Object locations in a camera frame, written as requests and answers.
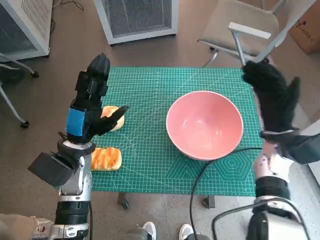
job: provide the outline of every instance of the vent grille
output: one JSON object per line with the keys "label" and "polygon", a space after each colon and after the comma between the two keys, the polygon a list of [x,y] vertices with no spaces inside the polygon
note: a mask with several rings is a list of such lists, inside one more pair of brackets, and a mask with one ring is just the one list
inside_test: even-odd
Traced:
{"label": "vent grille", "polygon": [[171,28],[172,0],[104,0],[114,38]]}
{"label": "vent grille", "polygon": [[42,38],[47,41],[49,31],[49,9],[43,3],[45,0],[23,0],[21,8]]}
{"label": "vent grille", "polygon": [[12,54],[36,50],[32,42],[0,4],[0,53]]}

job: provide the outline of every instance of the caster wheel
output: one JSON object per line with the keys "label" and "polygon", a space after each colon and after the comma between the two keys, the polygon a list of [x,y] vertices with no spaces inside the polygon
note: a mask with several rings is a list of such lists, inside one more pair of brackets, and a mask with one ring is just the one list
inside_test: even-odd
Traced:
{"label": "caster wheel", "polygon": [[49,53],[48,53],[48,55],[45,55],[44,57],[45,57],[46,59],[48,59],[48,58],[50,57],[50,53],[51,53],[51,51],[50,51],[50,47],[49,47]]}
{"label": "caster wheel", "polygon": [[31,73],[31,77],[32,77],[33,79],[36,79],[36,78],[39,77],[39,73],[38,73],[37,71],[34,71],[34,73]]}
{"label": "caster wheel", "polygon": [[128,209],[129,208],[129,202],[127,200],[124,200],[124,202],[121,204],[123,209]]}
{"label": "caster wheel", "polygon": [[22,128],[22,129],[27,129],[27,128],[29,128],[29,122],[28,121],[25,121],[25,122],[22,122],[21,124],[20,124],[20,128]]}
{"label": "caster wheel", "polygon": [[208,197],[205,197],[205,198],[202,200],[202,205],[203,205],[205,208],[209,209],[209,199],[208,199]]}

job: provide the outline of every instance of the bread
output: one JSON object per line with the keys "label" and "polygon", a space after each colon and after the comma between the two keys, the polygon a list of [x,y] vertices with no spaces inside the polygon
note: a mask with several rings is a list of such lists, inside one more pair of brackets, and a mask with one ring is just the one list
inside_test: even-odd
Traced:
{"label": "bread", "polygon": [[122,164],[121,151],[114,147],[97,147],[91,157],[91,170],[93,171],[115,171]]}
{"label": "bread", "polygon": [[[101,114],[101,118],[102,117],[110,117],[116,110],[118,110],[119,107],[117,106],[105,106],[102,109],[102,114]],[[116,131],[118,129],[120,129],[123,125],[125,124],[125,116],[123,115],[118,121],[116,126],[111,130],[112,131]]]}

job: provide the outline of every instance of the green cutting mat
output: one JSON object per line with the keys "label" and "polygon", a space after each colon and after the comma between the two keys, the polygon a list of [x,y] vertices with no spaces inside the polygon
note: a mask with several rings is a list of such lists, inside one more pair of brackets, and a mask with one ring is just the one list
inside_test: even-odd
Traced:
{"label": "green cutting mat", "polygon": [[[93,142],[122,152],[122,167],[114,172],[93,172],[94,191],[190,194],[205,162],[192,160],[171,143],[166,116],[172,103],[198,90],[229,98],[243,118],[244,133],[239,148],[260,147],[259,121],[254,97],[242,81],[239,68],[113,67],[103,106],[128,105],[124,126]],[[258,150],[219,159],[200,181],[197,193],[253,196],[252,163]]]}

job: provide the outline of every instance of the cable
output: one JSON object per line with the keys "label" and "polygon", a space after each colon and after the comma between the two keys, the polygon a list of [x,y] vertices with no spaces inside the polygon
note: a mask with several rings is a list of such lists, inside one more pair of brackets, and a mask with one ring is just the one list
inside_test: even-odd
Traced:
{"label": "cable", "polygon": [[223,218],[223,217],[225,217],[225,216],[227,216],[229,214],[234,214],[234,213],[238,213],[238,212],[243,211],[243,210],[253,209],[253,208],[260,207],[262,205],[266,205],[268,202],[283,202],[283,203],[286,203],[286,204],[290,205],[295,210],[296,214],[299,216],[299,219],[300,219],[301,225],[302,225],[302,227],[304,229],[306,238],[308,240],[311,240],[311,238],[309,236],[309,233],[308,233],[308,229],[307,229],[306,224],[305,224],[305,221],[304,221],[301,213],[297,209],[297,207],[291,201],[289,201],[289,200],[287,200],[285,198],[279,198],[279,197],[261,200],[261,201],[259,201],[257,203],[254,203],[254,204],[250,204],[250,205],[247,205],[247,206],[241,206],[241,207],[234,208],[234,209],[225,211],[223,213],[220,213],[219,215],[217,215],[212,220],[211,227],[212,227],[213,240],[217,240],[217,234],[216,234],[216,229],[215,229],[215,225],[216,225],[217,220],[219,220],[219,219],[221,219],[221,218]]}
{"label": "cable", "polygon": [[[239,152],[242,152],[242,151],[247,151],[247,150],[262,150],[261,147],[246,147],[246,148],[242,148],[242,149],[238,149],[238,150],[234,150],[233,152],[231,152],[230,154],[228,154],[227,156],[230,156],[232,154],[236,154],[236,153],[239,153]],[[211,160],[211,161],[208,161],[206,163],[206,165],[203,167],[203,169],[201,170],[200,174],[198,175],[198,177],[196,178],[195,182],[194,182],[194,185],[193,185],[193,188],[192,188],[192,192],[191,192],[191,197],[190,197],[190,205],[189,205],[189,214],[190,214],[190,222],[191,222],[191,226],[192,226],[192,229],[193,229],[193,234],[194,234],[194,237],[196,240],[198,240],[198,235],[197,235],[197,231],[196,231],[196,228],[195,228],[195,224],[194,224],[194,219],[193,219],[193,216],[192,216],[192,203],[193,203],[193,200],[194,200],[194,195],[195,195],[195,192],[196,192],[196,189],[197,189],[197,186],[198,186],[198,182],[199,180],[201,179],[203,173],[206,171],[206,169],[214,162],[214,161],[218,161],[219,159],[221,158],[218,158],[218,159],[215,159],[215,160]]]}
{"label": "cable", "polygon": [[72,1],[62,1],[61,2],[61,5],[64,5],[64,4],[75,4],[76,7],[82,11],[84,11],[84,6],[82,6],[79,2],[75,1],[75,0],[72,0]]}
{"label": "cable", "polygon": [[90,229],[89,229],[89,240],[93,240],[93,232],[94,232],[94,216],[92,211],[91,201],[89,202],[89,212],[90,212]]}

